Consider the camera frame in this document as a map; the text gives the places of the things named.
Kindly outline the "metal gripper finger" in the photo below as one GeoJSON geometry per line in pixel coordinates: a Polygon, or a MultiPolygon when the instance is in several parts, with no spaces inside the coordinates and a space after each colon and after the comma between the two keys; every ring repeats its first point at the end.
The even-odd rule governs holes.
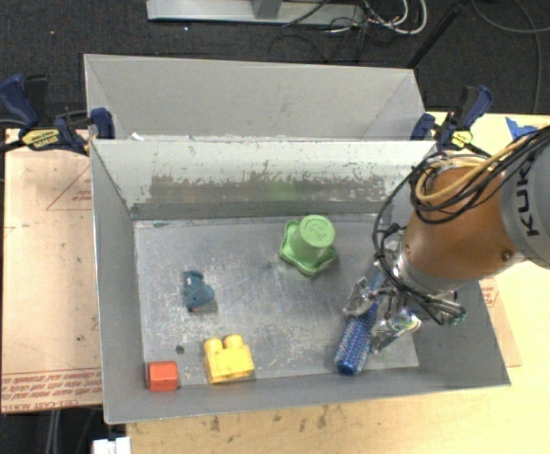
{"type": "Polygon", "coordinates": [[[342,309],[344,316],[349,319],[365,314],[374,304],[382,284],[381,276],[374,276],[370,279],[364,276],[357,281],[348,297],[347,304],[342,309]]]}
{"type": "Polygon", "coordinates": [[[406,333],[413,333],[421,327],[421,319],[411,310],[399,310],[388,319],[379,321],[371,329],[370,348],[381,352],[406,333]]]}

